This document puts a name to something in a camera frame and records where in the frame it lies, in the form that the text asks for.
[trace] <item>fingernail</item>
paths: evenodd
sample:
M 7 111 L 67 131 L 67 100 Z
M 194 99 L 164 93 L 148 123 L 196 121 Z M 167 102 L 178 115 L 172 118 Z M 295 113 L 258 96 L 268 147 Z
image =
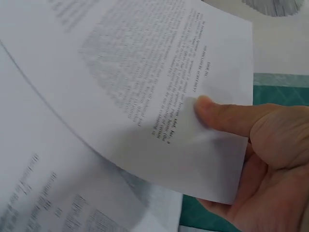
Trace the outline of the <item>fingernail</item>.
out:
M 211 107 L 212 103 L 213 101 L 209 97 L 205 95 L 201 95 L 198 97 L 197 101 L 195 102 L 195 107 L 207 109 Z

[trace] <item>hand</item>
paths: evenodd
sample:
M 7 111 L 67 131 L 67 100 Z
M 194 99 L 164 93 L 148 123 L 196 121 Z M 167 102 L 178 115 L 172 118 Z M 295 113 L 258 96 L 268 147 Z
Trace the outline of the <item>hand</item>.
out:
M 244 232 L 309 232 L 309 107 L 219 105 L 201 96 L 195 111 L 209 127 L 249 138 L 234 203 L 200 203 Z

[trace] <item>document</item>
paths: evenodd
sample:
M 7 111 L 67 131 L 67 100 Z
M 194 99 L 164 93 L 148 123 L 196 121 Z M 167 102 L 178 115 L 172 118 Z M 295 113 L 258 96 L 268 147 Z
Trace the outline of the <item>document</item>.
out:
M 81 142 L 2 46 L 0 76 L 0 232 L 177 231 L 180 193 L 126 173 Z
M 252 104 L 251 23 L 200 0 L 10 0 L 0 22 L 25 76 L 95 151 L 153 184 L 233 202 L 247 139 L 204 128 L 193 104 Z

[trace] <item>printed page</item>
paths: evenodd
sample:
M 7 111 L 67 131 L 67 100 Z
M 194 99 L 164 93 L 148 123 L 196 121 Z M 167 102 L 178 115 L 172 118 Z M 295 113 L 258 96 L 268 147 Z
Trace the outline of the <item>printed page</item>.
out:
M 2 46 L 0 76 L 0 232 L 177 231 L 181 194 L 94 153 L 31 89 Z
M 200 0 L 69 2 L 1 3 L 0 39 L 37 91 L 122 169 L 232 203 L 247 140 L 201 126 L 193 103 L 252 104 L 251 24 Z

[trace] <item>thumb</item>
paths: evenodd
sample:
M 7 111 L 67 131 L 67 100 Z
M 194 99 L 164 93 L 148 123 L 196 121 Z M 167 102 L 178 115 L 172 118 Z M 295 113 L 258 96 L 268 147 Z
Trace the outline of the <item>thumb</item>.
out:
M 195 103 L 195 112 L 202 122 L 215 130 L 249 137 L 253 125 L 279 107 L 282 106 L 220 105 L 207 96 L 200 96 Z

